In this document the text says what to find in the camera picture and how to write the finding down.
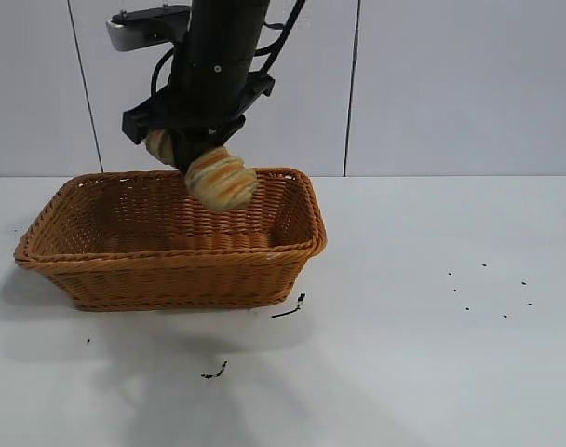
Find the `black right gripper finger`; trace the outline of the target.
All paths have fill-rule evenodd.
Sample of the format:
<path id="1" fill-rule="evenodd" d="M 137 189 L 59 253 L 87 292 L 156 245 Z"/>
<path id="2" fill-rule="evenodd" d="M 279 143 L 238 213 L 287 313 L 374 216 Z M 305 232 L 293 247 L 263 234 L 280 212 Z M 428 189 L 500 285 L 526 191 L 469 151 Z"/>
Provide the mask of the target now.
<path id="1" fill-rule="evenodd" d="M 225 123 L 215 130 L 209 132 L 210 146 L 224 146 L 233 135 L 240 131 L 246 123 L 246 117 L 241 115 L 237 119 Z"/>
<path id="2" fill-rule="evenodd" d="M 216 146 L 215 134 L 206 130 L 173 130 L 174 167 L 181 174 L 186 174 L 195 160 Z"/>

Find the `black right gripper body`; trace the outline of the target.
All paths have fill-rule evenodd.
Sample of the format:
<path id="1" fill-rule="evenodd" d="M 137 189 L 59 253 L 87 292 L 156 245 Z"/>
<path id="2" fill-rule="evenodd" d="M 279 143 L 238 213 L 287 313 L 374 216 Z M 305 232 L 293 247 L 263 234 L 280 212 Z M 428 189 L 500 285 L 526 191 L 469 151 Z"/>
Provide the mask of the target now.
<path id="1" fill-rule="evenodd" d="M 124 112 L 121 129 L 136 144 L 155 129 L 210 132 L 245 116 L 260 97 L 271 95 L 274 86 L 275 79 L 261 72 L 251 72 L 239 91 L 220 91 L 220 85 L 211 87 L 207 81 L 182 91 L 167 85 Z"/>

